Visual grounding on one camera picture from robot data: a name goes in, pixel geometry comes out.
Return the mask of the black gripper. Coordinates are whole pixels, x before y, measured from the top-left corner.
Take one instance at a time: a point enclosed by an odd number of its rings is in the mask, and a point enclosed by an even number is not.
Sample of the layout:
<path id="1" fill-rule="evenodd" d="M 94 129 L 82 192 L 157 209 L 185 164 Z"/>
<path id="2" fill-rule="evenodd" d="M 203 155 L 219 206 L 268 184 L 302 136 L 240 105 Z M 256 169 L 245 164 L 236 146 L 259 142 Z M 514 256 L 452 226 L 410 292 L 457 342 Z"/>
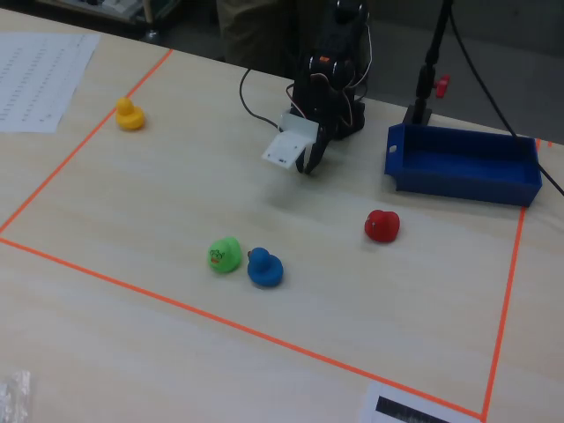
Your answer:
<path id="1" fill-rule="evenodd" d="M 331 140 L 353 134 L 353 107 L 349 97 L 332 90 L 327 83 L 292 84 L 291 113 L 317 124 L 316 141 L 304 149 L 295 165 L 299 173 L 311 174 L 320 164 Z"/>

